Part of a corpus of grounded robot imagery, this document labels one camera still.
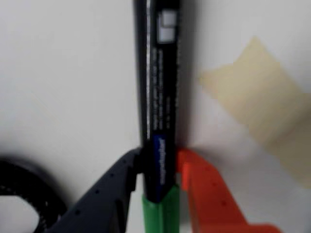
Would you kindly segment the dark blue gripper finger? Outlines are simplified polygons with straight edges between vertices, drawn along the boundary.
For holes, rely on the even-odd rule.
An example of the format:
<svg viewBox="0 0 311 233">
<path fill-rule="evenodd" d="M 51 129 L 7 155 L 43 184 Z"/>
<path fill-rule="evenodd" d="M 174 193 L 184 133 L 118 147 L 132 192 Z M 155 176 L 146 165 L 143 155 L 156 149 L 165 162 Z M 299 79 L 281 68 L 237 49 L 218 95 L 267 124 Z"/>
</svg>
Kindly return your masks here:
<svg viewBox="0 0 311 233">
<path fill-rule="evenodd" d="M 123 155 L 48 232 L 126 232 L 131 193 L 141 173 L 140 152 Z"/>
</svg>

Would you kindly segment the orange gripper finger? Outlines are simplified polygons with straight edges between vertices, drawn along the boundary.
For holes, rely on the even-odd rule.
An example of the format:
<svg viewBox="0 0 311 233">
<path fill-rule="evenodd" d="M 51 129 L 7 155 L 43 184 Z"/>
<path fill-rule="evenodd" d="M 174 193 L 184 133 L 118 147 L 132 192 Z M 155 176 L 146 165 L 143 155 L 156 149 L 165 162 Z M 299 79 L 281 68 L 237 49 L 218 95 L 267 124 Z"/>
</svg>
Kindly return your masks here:
<svg viewBox="0 0 311 233">
<path fill-rule="evenodd" d="M 217 168 L 189 149 L 177 152 L 181 188 L 188 195 L 194 233 L 278 233 L 270 224 L 250 224 Z"/>
</svg>

